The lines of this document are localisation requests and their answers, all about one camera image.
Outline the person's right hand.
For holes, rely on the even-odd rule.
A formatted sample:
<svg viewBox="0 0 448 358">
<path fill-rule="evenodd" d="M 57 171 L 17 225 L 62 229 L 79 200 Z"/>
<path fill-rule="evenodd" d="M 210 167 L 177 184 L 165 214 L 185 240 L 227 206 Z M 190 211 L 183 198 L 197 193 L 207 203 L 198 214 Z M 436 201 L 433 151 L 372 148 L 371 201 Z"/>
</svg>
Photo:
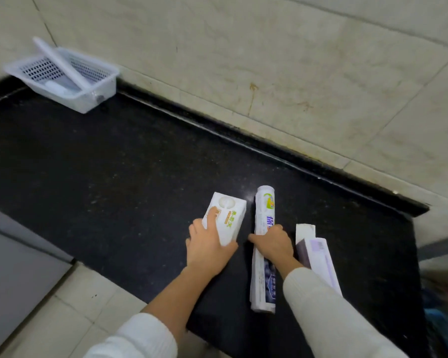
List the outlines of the person's right hand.
<svg viewBox="0 0 448 358">
<path fill-rule="evenodd" d="M 270 227 L 264 235 L 267 237 L 267 247 L 266 251 L 260 254 L 275 266 L 283 280 L 293 270 L 303 267 L 294 257 L 291 239 L 282 225 L 276 224 Z"/>
</svg>

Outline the white soap box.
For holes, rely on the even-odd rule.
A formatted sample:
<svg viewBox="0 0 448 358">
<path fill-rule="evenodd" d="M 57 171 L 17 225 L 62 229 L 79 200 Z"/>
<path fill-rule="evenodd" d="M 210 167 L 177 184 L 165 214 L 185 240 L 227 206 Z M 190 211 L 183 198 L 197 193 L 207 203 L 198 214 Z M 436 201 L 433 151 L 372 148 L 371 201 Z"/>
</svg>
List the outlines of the white soap box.
<svg viewBox="0 0 448 358">
<path fill-rule="evenodd" d="M 207 228 L 209 211 L 215 207 L 216 228 L 219 234 L 221 246 L 227 246 L 236 241 L 246 212 L 246 201 L 231 197 L 219 192 L 214 192 L 202 224 Z"/>
</svg>

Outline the person's left forearm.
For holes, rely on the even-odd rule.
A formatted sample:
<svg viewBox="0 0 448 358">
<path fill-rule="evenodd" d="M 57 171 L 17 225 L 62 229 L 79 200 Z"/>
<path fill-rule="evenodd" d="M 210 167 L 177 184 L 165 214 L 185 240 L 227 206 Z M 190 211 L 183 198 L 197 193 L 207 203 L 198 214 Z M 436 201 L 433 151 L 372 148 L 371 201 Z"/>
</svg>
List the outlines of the person's left forearm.
<svg viewBox="0 0 448 358">
<path fill-rule="evenodd" d="M 218 273 L 209 266 L 188 265 L 142 312 L 83 358 L 178 358 L 191 312 Z"/>
</svg>

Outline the blurred blue object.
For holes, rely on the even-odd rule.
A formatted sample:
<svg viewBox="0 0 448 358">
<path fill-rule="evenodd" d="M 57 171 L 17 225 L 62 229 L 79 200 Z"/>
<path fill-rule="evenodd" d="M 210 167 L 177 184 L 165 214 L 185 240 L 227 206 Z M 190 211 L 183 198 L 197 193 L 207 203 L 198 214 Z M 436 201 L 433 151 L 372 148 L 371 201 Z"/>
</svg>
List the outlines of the blurred blue object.
<svg viewBox="0 0 448 358">
<path fill-rule="evenodd" d="M 448 281 L 421 278 L 421 295 L 432 358 L 448 358 Z"/>
</svg>

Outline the white and purple carton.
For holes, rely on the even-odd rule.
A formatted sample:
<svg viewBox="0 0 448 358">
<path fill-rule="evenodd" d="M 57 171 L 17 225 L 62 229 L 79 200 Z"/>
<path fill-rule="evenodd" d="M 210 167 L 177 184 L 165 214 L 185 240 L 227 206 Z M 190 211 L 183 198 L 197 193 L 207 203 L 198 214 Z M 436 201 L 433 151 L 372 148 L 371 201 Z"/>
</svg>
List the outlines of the white and purple carton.
<svg viewBox="0 0 448 358">
<path fill-rule="evenodd" d="M 300 263 L 314 271 L 342 296 L 327 241 L 316 236 L 315 225 L 297 224 L 295 242 Z"/>
</svg>

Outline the person's right forearm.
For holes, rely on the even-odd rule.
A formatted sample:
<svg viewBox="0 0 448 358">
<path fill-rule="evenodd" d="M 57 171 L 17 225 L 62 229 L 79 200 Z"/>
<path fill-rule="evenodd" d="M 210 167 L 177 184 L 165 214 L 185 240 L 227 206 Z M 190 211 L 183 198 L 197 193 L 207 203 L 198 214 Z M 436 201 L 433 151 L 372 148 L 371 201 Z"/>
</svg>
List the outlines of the person's right forearm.
<svg viewBox="0 0 448 358">
<path fill-rule="evenodd" d="M 293 257 L 274 265 L 283 293 L 315 358 L 408 358 L 347 300 Z"/>
</svg>

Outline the white plastic basket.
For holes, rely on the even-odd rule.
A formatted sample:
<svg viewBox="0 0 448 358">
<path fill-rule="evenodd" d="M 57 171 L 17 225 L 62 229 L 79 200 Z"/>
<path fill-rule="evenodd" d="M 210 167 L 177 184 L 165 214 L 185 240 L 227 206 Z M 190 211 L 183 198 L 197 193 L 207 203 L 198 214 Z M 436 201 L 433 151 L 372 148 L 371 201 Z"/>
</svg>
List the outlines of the white plastic basket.
<svg viewBox="0 0 448 358">
<path fill-rule="evenodd" d="M 4 71 L 20 79 L 35 93 L 81 114 L 115 95 L 120 74 L 117 66 L 64 47 L 55 50 L 90 83 L 89 89 L 80 89 L 40 53 L 7 63 Z"/>
</svg>

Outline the person's left hand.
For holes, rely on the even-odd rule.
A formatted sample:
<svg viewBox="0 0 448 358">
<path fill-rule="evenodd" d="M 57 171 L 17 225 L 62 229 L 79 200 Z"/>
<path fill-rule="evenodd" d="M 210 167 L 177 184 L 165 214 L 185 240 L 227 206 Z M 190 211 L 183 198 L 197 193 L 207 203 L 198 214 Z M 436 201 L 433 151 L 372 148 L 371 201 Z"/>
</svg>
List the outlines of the person's left hand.
<svg viewBox="0 0 448 358">
<path fill-rule="evenodd" d="M 216 208 L 209 211 L 206 233 L 193 237 L 193 223 L 189 226 L 190 237 L 186 240 L 187 267 L 209 279 L 217 276 L 227 265 L 215 220 Z"/>
</svg>

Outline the long white flat box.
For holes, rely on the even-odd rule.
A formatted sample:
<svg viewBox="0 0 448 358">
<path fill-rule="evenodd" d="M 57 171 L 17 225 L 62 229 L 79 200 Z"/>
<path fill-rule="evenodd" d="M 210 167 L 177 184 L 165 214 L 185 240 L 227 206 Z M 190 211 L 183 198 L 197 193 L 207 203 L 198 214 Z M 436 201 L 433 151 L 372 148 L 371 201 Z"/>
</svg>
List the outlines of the long white flat box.
<svg viewBox="0 0 448 358">
<path fill-rule="evenodd" d="M 91 89 L 91 84 L 53 47 L 39 37 L 32 38 L 33 43 L 49 60 L 51 60 L 79 89 Z"/>
</svg>

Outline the grey cabinet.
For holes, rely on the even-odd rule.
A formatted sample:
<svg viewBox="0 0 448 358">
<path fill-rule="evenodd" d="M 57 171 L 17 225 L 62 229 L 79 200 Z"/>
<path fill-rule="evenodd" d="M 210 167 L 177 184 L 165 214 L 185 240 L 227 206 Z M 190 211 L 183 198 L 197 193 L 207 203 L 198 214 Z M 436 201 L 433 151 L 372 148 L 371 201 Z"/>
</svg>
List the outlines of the grey cabinet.
<svg viewBox="0 0 448 358">
<path fill-rule="evenodd" d="M 73 260 L 0 211 L 0 347 L 66 275 Z"/>
</svg>

